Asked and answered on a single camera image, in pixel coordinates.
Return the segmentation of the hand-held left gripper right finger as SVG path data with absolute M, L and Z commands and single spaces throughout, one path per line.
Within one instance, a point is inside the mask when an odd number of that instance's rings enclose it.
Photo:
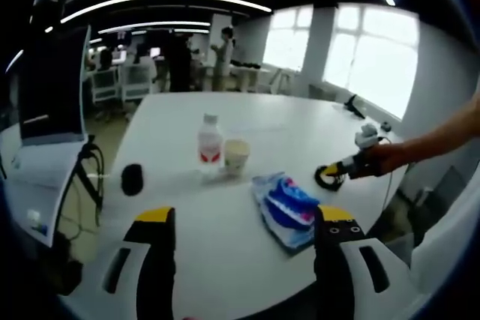
M 413 301 L 406 263 L 376 238 L 367 238 L 348 211 L 315 210 L 314 272 L 318 319 L 403 319 Z

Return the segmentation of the person's right hand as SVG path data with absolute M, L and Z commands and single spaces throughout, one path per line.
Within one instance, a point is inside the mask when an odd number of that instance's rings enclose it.
M 398 144 L 380 144 L 370 148 L 365 154 L 369 163 L 366 176 L 382 176 L 408 164 L 404 146 Z

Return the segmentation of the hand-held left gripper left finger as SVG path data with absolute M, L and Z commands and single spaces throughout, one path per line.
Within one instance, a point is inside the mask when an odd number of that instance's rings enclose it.
M 90 319 L 172 319 L 176 211 L 138 215 L 101 250 L 88 274 Z

